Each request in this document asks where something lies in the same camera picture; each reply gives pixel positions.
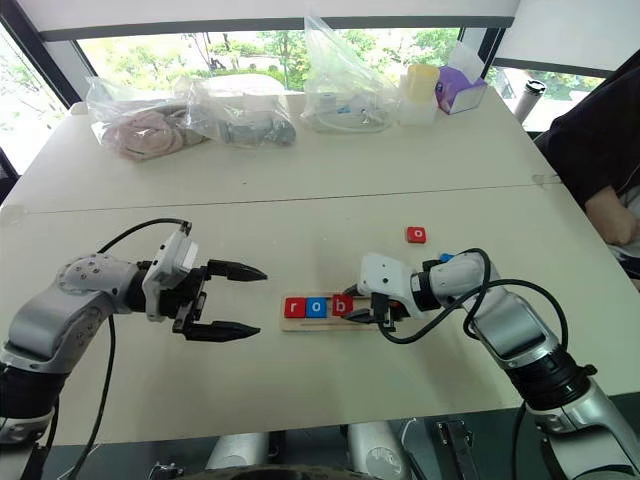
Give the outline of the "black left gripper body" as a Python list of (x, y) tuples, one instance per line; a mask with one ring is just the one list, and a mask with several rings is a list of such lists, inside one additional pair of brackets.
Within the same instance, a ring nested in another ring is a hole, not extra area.
[(205, 334), (208, 325), (199, 322), (207, 294), (204, 284), (210, 280), (206, 266), (194, 268), (176, 287), (162, 290), (159, 313), (173, 320), (176, 334)]

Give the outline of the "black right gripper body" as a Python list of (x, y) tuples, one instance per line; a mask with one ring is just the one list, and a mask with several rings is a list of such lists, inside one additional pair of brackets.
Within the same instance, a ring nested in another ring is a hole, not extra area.
[(384, 331), (395, 331), (395, 324), (409, 317), (409, 313), (402, 303), (381, 293), (372, 294), (371, 313), (373, 322), (381, 326)]

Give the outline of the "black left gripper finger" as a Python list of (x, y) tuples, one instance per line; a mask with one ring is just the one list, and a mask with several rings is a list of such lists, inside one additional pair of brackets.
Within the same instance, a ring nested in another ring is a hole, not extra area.
[(183, 329), (183, 336), (188, 341), (230, 342), (246, 339), (260, 332), (260, 328), (236, 322), (214, 321), (210, 324), (191, 323)]
[(230, 281), (253, 282), (268, 279), (267, 274), (261, 270), (233, 261), (210, 259), (207, 271), (210, 276), (220, 276)]

